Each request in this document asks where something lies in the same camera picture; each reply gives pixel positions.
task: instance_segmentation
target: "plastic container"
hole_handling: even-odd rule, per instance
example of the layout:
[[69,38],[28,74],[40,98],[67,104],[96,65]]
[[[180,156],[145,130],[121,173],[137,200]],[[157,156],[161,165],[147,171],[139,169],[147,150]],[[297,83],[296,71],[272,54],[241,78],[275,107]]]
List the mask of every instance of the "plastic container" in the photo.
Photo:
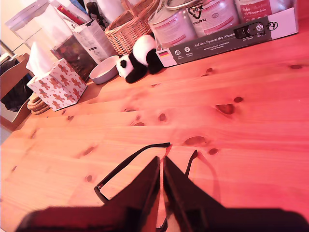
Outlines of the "plastic container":
[[48,0],[38,0],[5,23],[31,48],[37,42],[53,62],[64,58],[83,80],[97,65]]

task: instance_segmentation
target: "stuffed panda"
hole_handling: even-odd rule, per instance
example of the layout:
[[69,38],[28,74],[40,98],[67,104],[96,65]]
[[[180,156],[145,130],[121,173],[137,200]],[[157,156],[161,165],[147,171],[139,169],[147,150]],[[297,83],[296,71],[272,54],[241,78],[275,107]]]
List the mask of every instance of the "stuffed panda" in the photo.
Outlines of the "stuffed panda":
[[157,44],[151,35],[142,35],[133,46],[129,55],[124,55],[117,61],[119,75],[125,78],[126,82],[134,83],[142,79],[149,70],[150,74],[161,71],[162,65],[156,52]]

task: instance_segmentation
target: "eyeglass temple arm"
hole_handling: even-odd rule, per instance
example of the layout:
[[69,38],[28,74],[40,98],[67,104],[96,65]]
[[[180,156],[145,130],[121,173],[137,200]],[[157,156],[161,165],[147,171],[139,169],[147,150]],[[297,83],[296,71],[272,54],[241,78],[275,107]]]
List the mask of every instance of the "eyeglass temple arm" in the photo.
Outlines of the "eyeglass temple arm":
[[97,184],[97,186],[95,186],[94,190],[95,193],[97,194],[97,196],[100,198],[101,201],[103,201],[104,203],[108,202],[109,200],[100,192],[100,189],[110,180],[112,179],[117,173],[119,173],[122,169],[124,169],[125,167],[127,167],[132,161],[133,159],[138,156],[141,152],[143,152],[144,150],[148,149],[148,148],[152,148],[152,147],[169,147],[170,143],[164,143],[164,144],[152,144],[152,145],[148,145],[146,147],[143,147],[142,149],[138,150],[137,152],[135,152],[133,155],[129,156],[128,158],[126,158],[123,162],[121,162],[116,168],[114,168],[114,170],[112,170],[100,183]]

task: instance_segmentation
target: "canned food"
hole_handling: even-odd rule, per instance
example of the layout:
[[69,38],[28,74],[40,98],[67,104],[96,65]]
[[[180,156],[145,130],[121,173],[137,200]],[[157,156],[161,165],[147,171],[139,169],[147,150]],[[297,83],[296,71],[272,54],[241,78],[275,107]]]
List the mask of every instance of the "canned food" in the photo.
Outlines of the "canned food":
[[204,0],[187,11],[198,37],[239,24],[234,0]]
[[265,17],[291,7],[291,0],[235,0],[243,23]]
[[163,6],[150,16],[148,24],[163,49],[197,38],[186,10],[170,11]]

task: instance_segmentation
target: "white bowl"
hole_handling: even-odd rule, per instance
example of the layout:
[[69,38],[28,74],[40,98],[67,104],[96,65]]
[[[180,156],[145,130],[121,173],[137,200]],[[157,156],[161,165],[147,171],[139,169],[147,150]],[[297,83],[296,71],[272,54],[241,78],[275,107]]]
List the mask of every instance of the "white bowl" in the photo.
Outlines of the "white bowl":
[[97,85],[111,80],[118,74],[116,68],[118,59],[119,56],[112,56],[102,61],[91,71],[89,75],[90,79]]

